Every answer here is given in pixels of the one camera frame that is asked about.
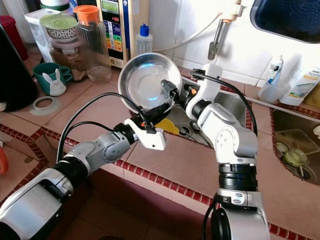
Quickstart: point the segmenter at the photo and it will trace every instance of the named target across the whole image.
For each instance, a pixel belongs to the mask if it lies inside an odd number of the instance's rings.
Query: kitchen counter
[[[2,125],[27,132],[21,129],[24,122],[29,130],[40,129],[51,146],[57,148],[58,134],[83,104],[98,94],[118,91],[119,73],[118,69],[113,68],[112,80],[104,85],[94,84],[88,79],[71,83],[67,92],[58,97],[62,101],[62,108],[47,116],[31,115],[29,108],[13,113],[0,112],[0,129]],[[254,97],[258,92],[256,87],[247,84],[236,82],[235,85],[249,97]],[[257,179],[259,190],[263,193],[267,219],[272,223],[270,231],[284,238],[290,236],[287,239],[295,239],[287,230],[310,239],[320,239],[319,187],[292,175],[276,157],[270,109],[254,102],[252,109],[258,124]],[[129,116],[122,101],[110,96],[92,104],[77,117],[76,122],[97,121],[113,127]],[[103,132],[96,126],[76,128],[69,135],[74,141],[69,140],[65,150],[77,142],[95,139]],[[137,143],[123,156],[122,161],[108,164],[103,169],[203,214],[218,189],[219,172],[215,152],[177,135],[166,133],[166,139],[164,151],[145,149]]]

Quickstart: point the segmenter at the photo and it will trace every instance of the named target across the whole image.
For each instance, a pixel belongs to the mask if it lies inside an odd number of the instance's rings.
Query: teal mug
[[[54,62],[45,62],[35,66],[33,69],[33,74],[46,95],[50,95],[50,83],[45,80],[43,73],[48,74],[52,81],[56,81],[56,69],[60,71],[60,81],[66,86],[66,82],[73,79],[71,70],[67,66],[60,66]]]

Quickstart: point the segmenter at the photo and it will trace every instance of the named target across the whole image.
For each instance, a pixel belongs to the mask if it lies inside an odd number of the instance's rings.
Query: orange lid
[[[79,22],[82,25],[89,26],[89,23],[99,23],[99,8],[94,5],[80,5],[73,9],[76,13]]]

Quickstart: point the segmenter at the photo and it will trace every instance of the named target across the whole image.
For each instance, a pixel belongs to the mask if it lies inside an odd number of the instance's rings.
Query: black appliance
[[[320,43],[320,0],[255,0],[250,19],[259,30]]]
[[[1,24],[0,59],[0,103],[7,103],[5,111],[30,105],[38,96],[36,84]]]

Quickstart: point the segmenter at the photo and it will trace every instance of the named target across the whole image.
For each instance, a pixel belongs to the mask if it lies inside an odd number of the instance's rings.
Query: white rabbit figure
[[[44,80],[50,84],[50,96],[60,96],[67,90],[67,87],[60,80],[60,71],[58,68],[55,70],[56,80],[52,80],[51,77],[46,73],[42,73],[42,76]]]

